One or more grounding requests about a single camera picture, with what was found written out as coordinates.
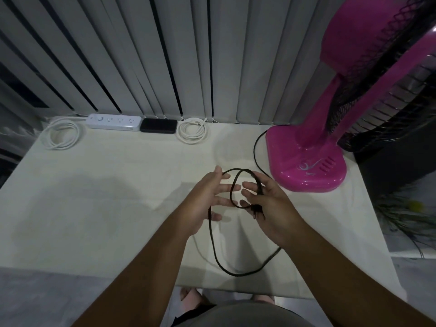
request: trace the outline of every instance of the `fan base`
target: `fan base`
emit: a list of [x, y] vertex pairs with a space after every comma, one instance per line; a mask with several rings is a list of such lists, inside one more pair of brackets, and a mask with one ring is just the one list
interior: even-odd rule
[[300, 127], [273, 126], [266, 133], [271, 175], [290, 191], [336, 189], [347, 174], [342, 149], [326, 133], [315, 145], [302, 147], [296, 138]]

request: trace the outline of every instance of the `white power strip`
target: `white power strip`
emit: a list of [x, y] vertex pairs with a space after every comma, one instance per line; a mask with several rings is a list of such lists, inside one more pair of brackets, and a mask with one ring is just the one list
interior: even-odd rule
[[116, 129], [119, 131], [139, 131], [142, 118], [139, 116], [90, 114], [85, 124], [91, 129]]

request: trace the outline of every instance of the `black smartphone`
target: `black smartphone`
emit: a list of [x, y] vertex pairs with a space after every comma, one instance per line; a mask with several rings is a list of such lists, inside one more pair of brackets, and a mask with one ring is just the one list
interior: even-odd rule
[[139, 131], [145, 133], [174, 134], [177, 128], [177, 120], [144, 118]]

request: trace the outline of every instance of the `coiled black cable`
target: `coiled black cable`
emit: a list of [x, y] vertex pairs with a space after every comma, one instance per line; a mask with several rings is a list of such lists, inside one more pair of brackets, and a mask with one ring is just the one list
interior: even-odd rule
[[[262, 169], [260, 168], [260, 166], [258, 165], [258, 163], [257, 163], [257, 161], [256, 161], [256, 155], [255, 155], [255, 149], [256, 149], [257, 142], [259, 142], [259, 139], [260, 139], [260, 138], [261, 138], [265, 133], [266, 133], [266, 131], [263, 132], [261, 135], [259, 135], [259, 137], [257, 138], [256, 142], [254, 143], [254, 147], [253, 147], [253, 157], [254, 157], [254, 162], [256, 163], [256, 165], [257, 165], [257, 167], [259, 168], [259, 170], [261, 170], [262, 173], [264, 173], [266, 176], [270, 177], [268, 174], [266, 174], [266, 172], [265, 172], [264, 170], [262, 170]], [[260, 182], [258, 176], [256, 176], [256, 175], [253, 173], [253, 171], [252, 171], [252, 170], [249, 170], [249, 169], [239, 169], [239, 168], [235, 168], [235, 169], [227, 170], [227, 171], [223, 172], [223, 174], [226, 174], [226, 173], [228, 173], [228, 172], [230, 172], [230, 171], [234, 171], [234, 170], [239, 170], [239, 172], [236, 174], [235, 179], [233, 180], [233, 183], [232, 183], [232, 187], [230, 188], [230, 201], [233, 203], [233, 205], [234, 205], [235, 207], [237, 207], [237, 208], [239, 208], [239, 209], [248, 209], [248, 208], [250, 208], [250, 209], [253, 211], [253, 213], [254, 213], [254, 215], [255, 215], [255, 218], [256, 218], [257, 213], [263, 213], [263, 212], [262, 212], [262, 207], [261, 207], [260, 205], [258, 205], [258, 204], [251, 204], [251, 205], [249, 205], [249, 206], [247, 206], [247, 207], [240, 207], [239, 205], [237, 205], [237, 204], [235, 204], [235, 203], [233, 202], [232, 194], [233, 194], [233, 189], [235, 188], [235, 185], [236, 185], [236, 181], [238, 180], [238, 177], [239, 177], [239, 175], [240, 175], [242, 172], [247, 172], [247, 173], [249, 173], [249, 174], [254, 178], [254, 180], [256, 181], [256, 184], [257, 184], [257, 194], [258, 194], [258, 195], [263, 195], [263, 191], [262, 191], [262, 183]], [[218, 261], [217, 253], [216, 253], [216, 251], [215, 251], [214, 237], [213, 237], [213, 235], [212, 235], [212, 212], [211, 212], [211, 208], [209, 208], [209, 211], [208, 211], [208, 220], [209, 220], [209, 233], [210, 233], [210, 236], [211, 236], [212, 248], [214, 249], [215, 261], [217, 262], [218, 266], [219, 266], [219, 267], [220, 267], [224, 272], [226, 272], [228, 275], [231, 275], [231, 276], [247, 276], [247, 275], [251, 275], [251, 274], [254, 274], [254, 273], [258, 273], [258, 272], [259, 272], [261, 269], [263, 269], [263, 268], [266, 266], [266, 264], [268, 264], [268, 262], [269, 262], [271, 259], [273, 259], [273, 258], [275, 257], [275, 255], [277, 255], [277, 254], [279, 253], [279, 251], [282, 249], [282, 248], [278, 247], [277, 250], [276, 250], [272, 255], [270, 255], [270, 256], [269, 256], [269, 257], [268, 257], [268, 258], [263, 262], [262, 266], [260, 266], [258, 269], [254, 270], [254, 271], [250, 271], [250, 272], [246, 272], [246, 273], [232, 273], [232, 272], [226, 270], [226, 269], [225, 269], [225, 268], [220, 264], [220, 262]]]

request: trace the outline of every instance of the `white coiled cable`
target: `white coiled cable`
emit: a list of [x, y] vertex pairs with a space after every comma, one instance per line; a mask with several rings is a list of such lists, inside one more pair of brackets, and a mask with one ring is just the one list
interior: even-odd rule
[[[40, 139], [43, 146], [50, 150], [65, 150], [73, 147], [80, 138], [82, 132], [80, 126], [76, 121], [86, 120], [86, 117], [60, 117], [56, 118], [48, 124], [48, 126], [41, 132]], [[65, 129], [73, 129], [73, 134], [60, 142], [53, 141], [54, 131], [62, 131]]]
[[[181, 124], [177, 126], [176, 137], [183, 143], [188, 145], [193, 145], [203, 141], [209, 133], [209, 128], [207, 125], [207, 118], [188, 118], [184, 120]], [[198, 126], [195, 133], [190, 134], [188, 132], [188, 127]]]

